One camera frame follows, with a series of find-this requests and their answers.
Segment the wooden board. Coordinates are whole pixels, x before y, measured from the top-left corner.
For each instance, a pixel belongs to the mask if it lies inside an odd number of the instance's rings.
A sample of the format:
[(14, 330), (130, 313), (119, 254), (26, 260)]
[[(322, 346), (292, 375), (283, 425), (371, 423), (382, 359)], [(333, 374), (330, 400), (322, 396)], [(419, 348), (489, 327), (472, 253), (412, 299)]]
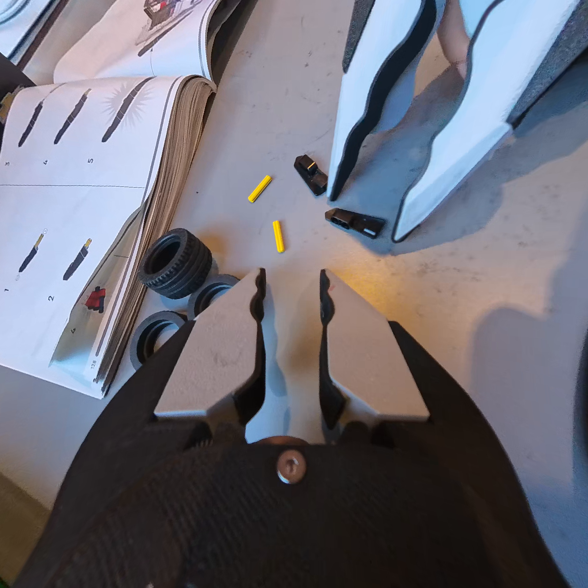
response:
[(21, 572), (47, 524), (50, 510), (1, 475), (1, 566)]

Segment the person's right hand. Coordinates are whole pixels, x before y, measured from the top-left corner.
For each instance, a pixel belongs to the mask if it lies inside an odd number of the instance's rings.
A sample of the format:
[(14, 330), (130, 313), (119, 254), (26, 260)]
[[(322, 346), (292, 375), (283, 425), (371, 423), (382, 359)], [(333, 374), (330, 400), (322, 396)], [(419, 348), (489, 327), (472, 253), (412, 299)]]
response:
[(465, 29), (459, 1), (445, 2), (443, 16), (437, 28), (437, 37), (445, 58), (465, 80), (470, 38)]

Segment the building instruction booklet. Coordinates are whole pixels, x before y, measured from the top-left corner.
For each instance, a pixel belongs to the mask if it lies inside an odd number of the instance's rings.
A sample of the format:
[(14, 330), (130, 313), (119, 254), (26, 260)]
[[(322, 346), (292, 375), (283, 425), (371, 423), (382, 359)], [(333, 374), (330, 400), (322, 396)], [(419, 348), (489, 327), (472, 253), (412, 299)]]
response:
[(51, 84), (1, 91), (1, 366), (103, 398), (241, 1), (115, 1)]

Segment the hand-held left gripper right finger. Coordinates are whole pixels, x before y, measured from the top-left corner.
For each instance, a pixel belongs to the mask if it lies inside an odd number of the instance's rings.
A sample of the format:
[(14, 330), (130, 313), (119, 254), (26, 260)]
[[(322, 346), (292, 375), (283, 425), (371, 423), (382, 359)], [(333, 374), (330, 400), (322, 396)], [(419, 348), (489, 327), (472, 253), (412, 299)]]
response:
[(389, 321), (329, 269), (319, 278), (319, 403), (328, 430), (430, 418)]

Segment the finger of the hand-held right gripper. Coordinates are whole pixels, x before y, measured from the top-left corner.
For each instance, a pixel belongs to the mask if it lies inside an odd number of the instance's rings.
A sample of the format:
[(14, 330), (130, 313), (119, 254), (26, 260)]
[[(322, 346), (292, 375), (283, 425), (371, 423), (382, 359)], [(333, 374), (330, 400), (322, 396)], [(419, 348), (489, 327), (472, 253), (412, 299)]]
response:
[(576, 3), (460, 1), (470, 38), (467, 77), (453, 114), (430, 141), (422, 173), (401, 199), (393, 242), (404, 240), (511, 136), (524, 116), (512, 126), (509, 113)]
[(437, 1), (355, 1), (328, 172), (330, 201), (342, 192), (365, 138), (403, 119), (417, 66), (436, 32)]

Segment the white stand base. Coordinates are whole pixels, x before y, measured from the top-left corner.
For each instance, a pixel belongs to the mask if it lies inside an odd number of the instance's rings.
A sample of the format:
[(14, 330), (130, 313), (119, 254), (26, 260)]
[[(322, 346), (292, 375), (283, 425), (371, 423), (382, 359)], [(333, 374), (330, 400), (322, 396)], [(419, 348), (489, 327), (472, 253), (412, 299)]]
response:
[(1, 54), (17, 64), (57, 1), (1, 1)]

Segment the black rubber tyre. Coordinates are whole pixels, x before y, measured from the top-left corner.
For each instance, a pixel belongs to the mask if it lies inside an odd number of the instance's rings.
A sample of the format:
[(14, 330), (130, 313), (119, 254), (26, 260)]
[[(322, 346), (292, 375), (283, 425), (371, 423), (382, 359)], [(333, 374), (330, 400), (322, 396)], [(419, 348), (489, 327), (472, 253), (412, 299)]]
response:
[(216, 299), (231, 290), (239, 281), (239, 278), (232, 275), (209, 275), (202, 286), (190, 295), (187, 302), (187, 319), (196, 319)]
[(148, 249), (139, 264), (138, 279), (165, 298), (181, 299), (202, 286), (211, 267), (208, 246), (188, 230), (177, 228)]
[(187, 322), (187, 316), (174, 311), (159, 311), (145, 318), (132, 336), (129, 357), (137, 371)]

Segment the black brick piece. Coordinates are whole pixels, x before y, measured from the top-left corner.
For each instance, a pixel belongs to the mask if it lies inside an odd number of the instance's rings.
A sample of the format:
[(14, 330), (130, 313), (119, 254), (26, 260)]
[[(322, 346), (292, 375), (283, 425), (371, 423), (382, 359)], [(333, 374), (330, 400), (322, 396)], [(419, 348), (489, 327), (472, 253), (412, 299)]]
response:
[(298, 156), (293, 166), (313, 195), (320, 196), (326, 192), (327, 174), (321, 171), (310, 156), (306, 154)]
[(380, 217), (364, 215), (358, 212), (333, 208), (325, 212), (325, 220), (339, 226), (345, 231), (357, 232), (375, 240), (383, 231), (386, 220)]

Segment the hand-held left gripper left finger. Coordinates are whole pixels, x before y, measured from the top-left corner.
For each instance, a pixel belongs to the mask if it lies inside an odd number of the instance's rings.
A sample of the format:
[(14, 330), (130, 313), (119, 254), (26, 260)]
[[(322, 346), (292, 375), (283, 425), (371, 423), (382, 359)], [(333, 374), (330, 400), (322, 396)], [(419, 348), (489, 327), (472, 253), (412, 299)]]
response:
[(265, 400), (266, 270), (249, 272), (198, 314), (154, 410), (246, 425)]

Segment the grey desk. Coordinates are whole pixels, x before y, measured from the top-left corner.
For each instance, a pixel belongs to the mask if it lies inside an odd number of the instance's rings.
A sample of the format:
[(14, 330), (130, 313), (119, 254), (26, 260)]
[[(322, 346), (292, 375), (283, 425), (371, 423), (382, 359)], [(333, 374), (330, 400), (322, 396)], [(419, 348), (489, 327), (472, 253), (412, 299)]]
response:
[[(372, 135), (334, 206), (385, 217), (376, 240), (328, 224), (332, 205), (293, 169), (328, 165), (353, 1), (248, 1), (172, 226), (223, 272), (266, 269), (266, 400), (250, 442), (321, 442), (319, 274), (327, 268), (398, 321), (470, 394), (515, 467), (573, 587), (587, 587), (587, 56), (512, 137), (397, 245), (402, 192), (461, 90), (437, 40), (416, 96)], [(266, 176), (258, 199), (247, 197)], [(273, 222), (285, 252), (276, 250)]]

